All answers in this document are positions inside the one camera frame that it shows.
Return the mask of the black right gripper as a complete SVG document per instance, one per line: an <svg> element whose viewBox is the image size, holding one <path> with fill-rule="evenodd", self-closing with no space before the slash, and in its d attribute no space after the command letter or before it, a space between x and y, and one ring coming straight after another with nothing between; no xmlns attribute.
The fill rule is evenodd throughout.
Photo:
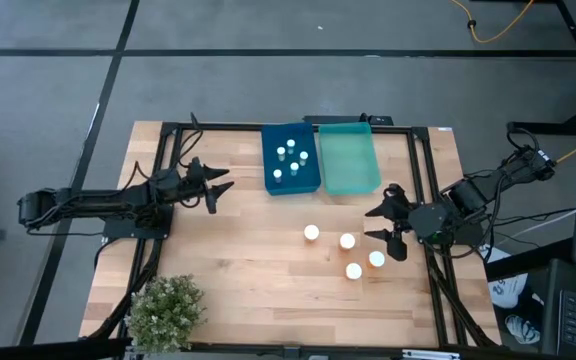
<svg viewBox="0 0 576 360"><path fill-rule="evenodd" d="M370 230L365 235L379 239L387 244L387 253L394 260L403 262L407 259L407 244L403 234L413 230L408 221L413 204L405 195L404 189L397 183L391 183L383 191L384 201L365 213L366 217L384 217L392 222L392 229Z"/></svg>

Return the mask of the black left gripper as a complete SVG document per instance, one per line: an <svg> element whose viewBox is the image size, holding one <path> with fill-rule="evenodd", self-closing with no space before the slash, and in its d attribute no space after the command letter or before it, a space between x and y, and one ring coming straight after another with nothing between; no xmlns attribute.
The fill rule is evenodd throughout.
<svg viewBox="0 0 576 360"><path fill-rule="evenodd" d="M198 157L193 157L187 166L186 176L182 181L183 196L181 204L184 207L192 208L199 204L201 197L205 198L206 207L210 214L215 214L216 197L220 197L233 185L233 181L212 185L207 183L229 173L228 169L215 169L202 164Z"/></svg>

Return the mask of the blue plastic bin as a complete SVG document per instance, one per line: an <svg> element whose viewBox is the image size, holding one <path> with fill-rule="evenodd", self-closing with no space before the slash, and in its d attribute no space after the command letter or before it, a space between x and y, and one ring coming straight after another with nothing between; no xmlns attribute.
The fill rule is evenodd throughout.
<svg viewBox="0 0 576 360"><path fill-rule="evenodd" d="M294 139L294 153L287 153L286 142ZM321 185L321 175L318 164L314 129L310 123L288 123L280 125L264 125L261 130L264 182L267 192L272 196L312 193ZM277 148L286 149L286 158L279 161ZM299 154L306 151L309 154L306 165L299 164ZM297 162L299 170L296 176L290 174L290 164ZM282 171L282 182L276 183L273 171Z"/></svg>

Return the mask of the teal plastic bin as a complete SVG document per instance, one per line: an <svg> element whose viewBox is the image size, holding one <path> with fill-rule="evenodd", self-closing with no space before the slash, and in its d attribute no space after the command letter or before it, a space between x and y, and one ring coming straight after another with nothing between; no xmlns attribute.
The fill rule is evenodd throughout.
<svg viewBox="0 0 576 360"><path fill-rule="evenodd" d="M381 185L371 127L367 123L320 125L319 152L326 191L363 195Z"/></svg>

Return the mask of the black power box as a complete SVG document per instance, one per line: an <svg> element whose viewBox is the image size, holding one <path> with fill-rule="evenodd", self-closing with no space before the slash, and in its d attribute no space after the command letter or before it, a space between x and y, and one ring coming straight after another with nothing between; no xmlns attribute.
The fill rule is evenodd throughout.
<svg viewBox="0 0 576 360"><path fill-rule="evenodd" d="M306 115L302 118L304 122L312 124L337 124L337 123L368 123L371 126L393 126L394 121L390 116L368 115Z"/></svg>

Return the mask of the green potted plant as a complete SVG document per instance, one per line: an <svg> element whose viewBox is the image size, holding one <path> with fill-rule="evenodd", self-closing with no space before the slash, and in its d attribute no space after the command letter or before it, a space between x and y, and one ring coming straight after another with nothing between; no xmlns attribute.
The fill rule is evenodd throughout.
<svg viewBox="0 0 576 360"><path fill-rule="evenodd" d="M131 294L125 317L132 346L143 353L190 350L192 332L206 323L204 291L192 274L156 276Z"/></svg>

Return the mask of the silver label plate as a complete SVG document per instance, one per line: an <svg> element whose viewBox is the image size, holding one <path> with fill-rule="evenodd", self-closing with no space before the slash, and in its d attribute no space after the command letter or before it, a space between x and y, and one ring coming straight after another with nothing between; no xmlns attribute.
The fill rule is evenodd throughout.
<svg viewBox="0 0 576 360"><path fill-rule="evenodd" d="M406 360L461 360L459 353L431 351L419 349L404 349L402 359Z"/></svg>

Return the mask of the white printed shoe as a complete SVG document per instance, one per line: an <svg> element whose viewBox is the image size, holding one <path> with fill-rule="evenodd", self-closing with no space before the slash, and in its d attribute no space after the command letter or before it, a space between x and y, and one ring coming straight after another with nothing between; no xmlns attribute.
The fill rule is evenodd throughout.
<svg viewBox="0 0 576 360"><path fill-rule="evenodd" d="M510 256L503 250L490 247L483 250L482 255L488 256L488 264ZM518 304L519 296L526 286L527 279L528 275L524 273L501 280L489 281L488 288L492 303L504 309L514 308Z"/></svg>
<svg viewBox="0 0 576 360"><path fill-rule="evenodd" d="M529 321L517 316L509 315L504 320L508 332L521 345L537 344L541 340L541 333Z"/></svg>

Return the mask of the black metal table frame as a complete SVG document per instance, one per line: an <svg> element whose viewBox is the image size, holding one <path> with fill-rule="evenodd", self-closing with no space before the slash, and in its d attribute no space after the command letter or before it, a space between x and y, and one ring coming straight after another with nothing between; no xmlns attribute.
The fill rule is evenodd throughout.
<svg viewBox="0 0 576 360"><path fill-rule="evenodd" d="M230 173L217 183L234 181L217 203L217 214L204 206L178 206L170 235L163 240L158 274L192 274L204 291L206 323L190 337L209 345L280 345L359 347L435 347L440 342L467 342L445 299L444 322L435 320L423 247L405 234L408 258L369 265L373 251L385 253L383 241L365 237L390 223L364 214L382 200L382 189L400 184L411 201L421 189L461 178L452 130L430 128L427 142L406 128L373 129L382 183L365 195L314 193L271 196L265 189L261 125L205 124L203 138L188 154ZM306 225L320 235L310 243ZM344 233L357 245L342 250ZM137 255L136 240L116 240L102 250L92 280L79 335L100 327L126 292L137 259L149 255L154 241ZM357 263L359 280L346 277Z"/></svg>

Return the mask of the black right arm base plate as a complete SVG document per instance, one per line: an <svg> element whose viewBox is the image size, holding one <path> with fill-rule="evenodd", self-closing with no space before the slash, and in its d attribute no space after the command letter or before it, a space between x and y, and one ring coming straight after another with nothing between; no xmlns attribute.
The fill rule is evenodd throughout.
<svg viewBox="0 0 576 360"><path fill-rule="evenodd" d="M431 245L477 245L483 237L483 228L479 223L445 227L422 241Z"/></svg>

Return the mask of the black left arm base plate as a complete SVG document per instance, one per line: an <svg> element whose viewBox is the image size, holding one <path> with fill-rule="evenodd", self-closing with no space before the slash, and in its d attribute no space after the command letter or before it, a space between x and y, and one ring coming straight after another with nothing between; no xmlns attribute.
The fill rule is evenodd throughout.
<svg viewBox="0 0 576 360"><path fill-rule="evenodd" d="M172 205L153 205L136 215L107 218L103 235L108 238L166 238L170 233L173 212Z"/></svg>

